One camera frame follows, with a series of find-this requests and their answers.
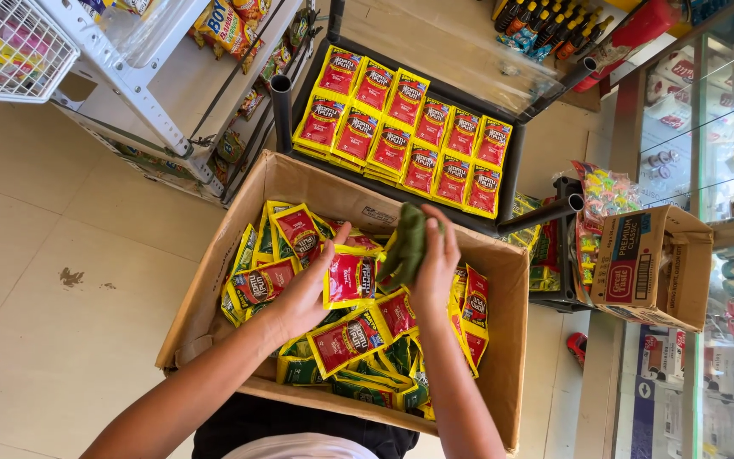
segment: black shorts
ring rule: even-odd
[[[254,440],[306,432],[352,440],[378,459],[401,459],[419,436],[355,416],[237,393],[195,432],[192,459],[219,459]]]

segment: floor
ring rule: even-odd
[[[528,124],[518,190],[601,159],[613,104]],[[142,178],[51,105],[0,103],[0,457],[73,458],[163,376],[154,360],[223,209]],[[573,454],[587,314],[530,306],[518,458]],[[189,457],[187,440],[172,457]],[[407,457],[443,456],[435,437]]]

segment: white shirt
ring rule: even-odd
[[[320,433],[274,435],[246,443],[223,459],[378,459],[369,449],[348,439]]]

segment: white wire basket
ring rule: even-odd
[[[0,0],[1,101],[46,102],[80,54],[34,0]]]

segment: red fire extinguisher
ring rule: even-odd
[[[632,16],[619,24],[600,44],[588,53],[596,61],[594,73],[573,88],[584,92],[605,78],[622,62],[631,58],[645,45],[664,34],[681,18],[679,0],[649,0]]]

